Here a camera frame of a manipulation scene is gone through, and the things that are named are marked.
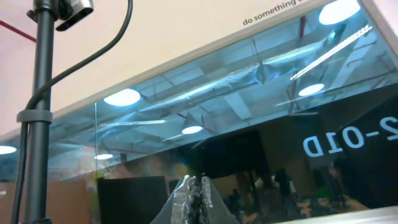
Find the glass wall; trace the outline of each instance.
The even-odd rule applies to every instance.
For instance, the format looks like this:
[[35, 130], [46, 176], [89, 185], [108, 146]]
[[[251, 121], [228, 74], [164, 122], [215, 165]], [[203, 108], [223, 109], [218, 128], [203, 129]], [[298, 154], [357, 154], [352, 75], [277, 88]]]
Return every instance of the glass wall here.
[[[186, 175], [209, 177], [227, 223], [398, 205], [397, 62], [359, 6], [340, 19], [327, 8], [54, 122], [54, 223], [170, 223]], [[0, 160], [5, 198], [18, 152]]]

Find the round light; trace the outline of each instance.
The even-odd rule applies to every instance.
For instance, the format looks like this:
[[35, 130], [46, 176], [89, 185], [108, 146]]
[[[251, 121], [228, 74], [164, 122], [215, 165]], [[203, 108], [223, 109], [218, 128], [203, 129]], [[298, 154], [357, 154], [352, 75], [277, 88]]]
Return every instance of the round light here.
[[197, 133], [198, 131], [202, 130], [203, 127], [201, 126], [192, 126], [182, 130], [182, 134], [193, 134]]
[[327, 4], [319, 15], [319, 22], [331, 25], [341, 22], [361, 9], [357, 0], [337, 0]]
[[9, 154], [9, 153], [13, 153], [16, 152], [17, 149], [15, 147], [12, 146], [0, 146], [0, 154]]
[[310, 86], [308, 86], [308, 87], [302, 89], [302, 90], [298, 93], [298, 95], [299, 95], [299, 96], [308, 96], [308, 95], [312, 95], [312, 94], [314, 94], [314, 93], [319, 92], [321, 89], [323, 89], [324, 86], [325, 86], [325, 85], [322, 84], [322, 83], [315, 84], [315, 85], [310, 85]]
[[101, 155], [96, 156], [95, 159], [103, 160], [103, 159], [110, 159], [112, 157], [113, 157], [112, 154], [101, 154]]
[[129, 106], [139, 101], [140, 97], [136, 90], [125, 89], [108, 96], [104, 101], [113, 106]]

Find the exposed ceiling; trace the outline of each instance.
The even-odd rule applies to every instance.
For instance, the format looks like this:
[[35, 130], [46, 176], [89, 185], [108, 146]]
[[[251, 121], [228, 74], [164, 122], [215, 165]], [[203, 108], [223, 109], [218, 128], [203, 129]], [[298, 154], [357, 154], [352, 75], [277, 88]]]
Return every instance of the exposed ceiling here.
[[[99, 101], [56, 120], [49, 178], [71, 178], [118, 164], [121, 153], [128, 161], [137, 159], [397, 81], [395, 65], [374, 28], [308, 72], [325, 84], [324, 91], [298, 96], [305, 77], [295, 82], [291, 76], [367, 24], [358, 13], [344, 24], [321, 26], [318, 15], [314, 11], [132, 86], [142, 96], [136, 104], [117, 107]], [[204, 130], [181, 134], [188, 112]], [[165, 122], [131, 123], [158, 120]], [[9, 143], [17, 145], [17, 140]], [[95, 161], [96, 147], [114, 157]], [[16, 158], [15, 153], [1, 159], [16, 163]]]

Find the black cable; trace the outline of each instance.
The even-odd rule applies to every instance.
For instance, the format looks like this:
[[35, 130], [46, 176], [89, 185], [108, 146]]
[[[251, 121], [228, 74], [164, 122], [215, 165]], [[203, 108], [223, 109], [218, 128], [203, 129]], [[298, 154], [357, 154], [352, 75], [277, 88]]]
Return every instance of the black cable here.
[[[82, 60], [81, 62], [77, 63], [76, 65], [68, 68], [61, 74], [57, 75], [55, 78], [51, 79], [50, 82], [43, 85], [37, 92], [32, 96], [29, 100], [28, 104], [26, 105], [26, 110], [34, 109], [37, 103], [41, 100], [42, 95], [49, 90], [52, 86], [54, 86], [59, 81], [63, 80], [65, 77], [69, 76], [73, 72], [81, 69], [85, 65], [89, 64], [90, 62], [94, 61], [101, 55], [105, 54], [107, 51], [112, 49], [122, 38], [124, 33], [127, 30], [127, 27], [130, 23], [131, 16], [132, 16], [132, 8], [133, 8], [133, 0], [128, 0], [128, 7], [126, 17], [124, 18], [124, 22], [116, 35], [116, 37], [108, 43], [105, 47], [100, 49], [99, 51], [95, 52], [93, 55], [89, 56], [88, 58]], [[12, 224], [18, 224], [19, 219], [19, 210], [21, 205], [21, 198], [22, 198], [22, 189], [24, 186], [24, 178], [25, 178], [25, 167], [26, 167], [26, 155], [27, 155], [27, 133], [28, 133], [28, 123], [23, 122], [21, 124], [21, 143], [20, 143], [20, 151], [19, 151], [19, 168], [18, 168], [18, 176], [17, 176], [17, 185], [16, 185], [16, 192], [14, 196], [14, 206], [12, 208]]]

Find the black pole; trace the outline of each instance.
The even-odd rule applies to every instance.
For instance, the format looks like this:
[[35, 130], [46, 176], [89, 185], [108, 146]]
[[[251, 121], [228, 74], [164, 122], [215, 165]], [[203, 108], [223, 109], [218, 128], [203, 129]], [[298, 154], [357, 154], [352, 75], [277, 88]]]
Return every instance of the black pole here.
[[[37, 18], [34, 93], [52, 78], [53, 38], [55, 17], [51, 5], [55, 1], [34, 1]], [[42, 95], [35, 107], [50, 110], [50, 90]], [[50, 123], [35, 121], [30, 125], [25, 216], [27, 223], [45, 218], [47, 198], [47, 164], [49, 158]]]

